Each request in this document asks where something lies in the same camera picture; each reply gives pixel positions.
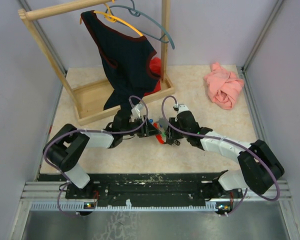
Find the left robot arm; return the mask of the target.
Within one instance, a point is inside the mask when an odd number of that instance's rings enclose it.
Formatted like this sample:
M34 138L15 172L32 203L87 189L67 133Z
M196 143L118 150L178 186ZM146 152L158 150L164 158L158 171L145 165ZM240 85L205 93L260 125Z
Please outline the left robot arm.
M67 123L44 147L43 157L76 186L78 195L87 199L93 195L94 186L79 164L85 148L113 149L122 143L124 136L144 138L160 133L146 115L132 120L130 111L119 110L102 130L80 130Z

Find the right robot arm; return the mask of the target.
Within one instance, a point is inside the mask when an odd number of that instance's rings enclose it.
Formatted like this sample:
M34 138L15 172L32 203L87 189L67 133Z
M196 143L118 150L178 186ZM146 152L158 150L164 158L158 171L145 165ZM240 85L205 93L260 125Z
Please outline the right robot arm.
M227 170L213 185L213 192L225 198L231 190L250 189L260 197L275 187L280 195L278 180L285 170L279 160L263 140L242 142L223 136L211 128L201 127L188 109L177 109L176 117L165 118L166 137L176 141L186 139L200 150L219 154L239 164L239 170Z

